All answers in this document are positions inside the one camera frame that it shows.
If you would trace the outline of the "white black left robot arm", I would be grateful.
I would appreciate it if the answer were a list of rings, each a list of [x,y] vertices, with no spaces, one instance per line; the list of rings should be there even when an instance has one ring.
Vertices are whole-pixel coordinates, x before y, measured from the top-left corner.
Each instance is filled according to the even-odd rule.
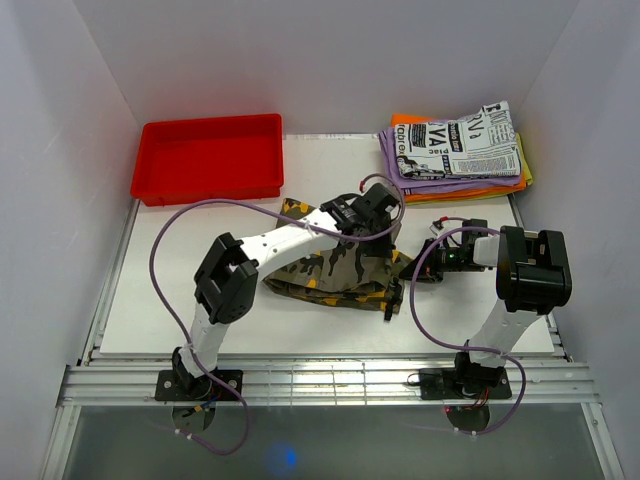
[[[186,344],[172,354],[175,383],[186,398],[208,397],[228,327],[252,308],[258,283],[318,251],[359,247],[365,256],[389,258],[405,202],[385,185],[343,194],[266,233],[219,235],[194,275],[195,316]]]

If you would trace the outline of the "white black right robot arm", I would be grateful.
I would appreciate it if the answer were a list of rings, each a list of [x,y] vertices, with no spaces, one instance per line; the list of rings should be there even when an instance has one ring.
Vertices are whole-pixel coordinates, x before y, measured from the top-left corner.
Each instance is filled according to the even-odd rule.
[[[571,296],[564,236],[514,226],[495,233],[485,220],[458,217],[452,220],[460,226],[448,231],[448,220],[432,224],[436,236],[424,242],[400,278],[436,284],[447,272],[489,269],[496,274],[497,300],[479,331],[456,353],[454,366],[423,369],[414,384],[424,400],[509,399],[505,356],[533,323],[566,305]]]

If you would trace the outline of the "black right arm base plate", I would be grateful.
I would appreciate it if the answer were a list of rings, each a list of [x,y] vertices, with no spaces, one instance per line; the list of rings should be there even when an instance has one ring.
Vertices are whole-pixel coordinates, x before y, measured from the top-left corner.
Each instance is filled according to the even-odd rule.
[[[463,377],[454,368],[425,368],[410,374],[406,385],[417,387],[422,400],[507,400],[512,397],[504,368],[489,378]]]

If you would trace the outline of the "camouflage yellow green trousers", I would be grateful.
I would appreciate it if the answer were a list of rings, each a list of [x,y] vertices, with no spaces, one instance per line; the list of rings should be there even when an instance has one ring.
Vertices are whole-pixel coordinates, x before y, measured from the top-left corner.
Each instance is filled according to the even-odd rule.
[[[263,283],[275,294],[321,306],[381,311],[388,322],[400,310],[400,273],[411,261],[397,249],[371,257],[360,244],[344,244],[291,262]]]

